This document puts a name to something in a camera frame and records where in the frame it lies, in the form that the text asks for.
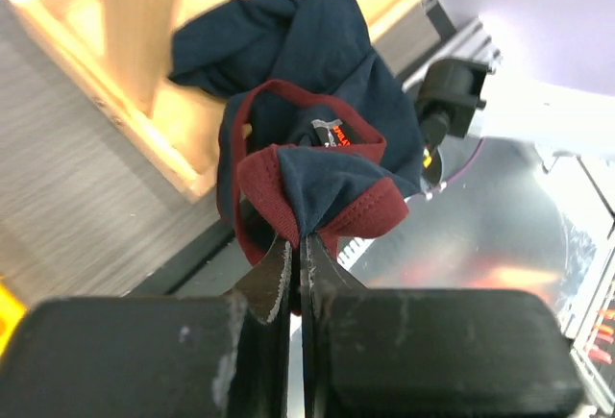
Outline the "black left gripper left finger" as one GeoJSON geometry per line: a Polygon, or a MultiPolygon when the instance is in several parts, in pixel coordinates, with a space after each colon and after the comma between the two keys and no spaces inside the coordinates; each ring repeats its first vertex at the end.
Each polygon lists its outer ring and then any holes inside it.
{"type": "Polygon", "coordinates": [[[79,297],[30,310],[1,357],[5,417],[283,417],[292,248],[216,297],[79,297]]]}

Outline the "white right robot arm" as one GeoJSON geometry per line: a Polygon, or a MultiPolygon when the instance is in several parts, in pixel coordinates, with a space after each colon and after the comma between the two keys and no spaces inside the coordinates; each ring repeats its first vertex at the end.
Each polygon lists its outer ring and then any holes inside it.
{"type": "Polygon", "coordinates": [[[446,135],[470,135],[614,159],[613,97],[547,84],[502,66],[451,57],[433,62],[416,110],[430,149],[446,135]]]}

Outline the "navy maroon tank top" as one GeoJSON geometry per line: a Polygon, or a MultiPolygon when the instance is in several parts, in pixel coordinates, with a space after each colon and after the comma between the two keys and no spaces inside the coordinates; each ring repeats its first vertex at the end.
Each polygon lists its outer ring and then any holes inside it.
{"type": "Polygon", "coordinates": [[[177,30],[169,79],[225,101],[217,206],[251,263],[273,239],[386,234],[420,191],[416,110],[357,0],[229,0],[177,30]]]}

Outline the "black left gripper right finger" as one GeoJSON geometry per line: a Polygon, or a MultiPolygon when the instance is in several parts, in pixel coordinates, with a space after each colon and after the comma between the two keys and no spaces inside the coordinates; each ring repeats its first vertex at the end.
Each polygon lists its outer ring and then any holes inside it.
{"type": "Polygon", "coordinates": [[[299,246],[308,417],[568,417],[569,340],[513,289],[369,288],[317,235],[299,246]]]}

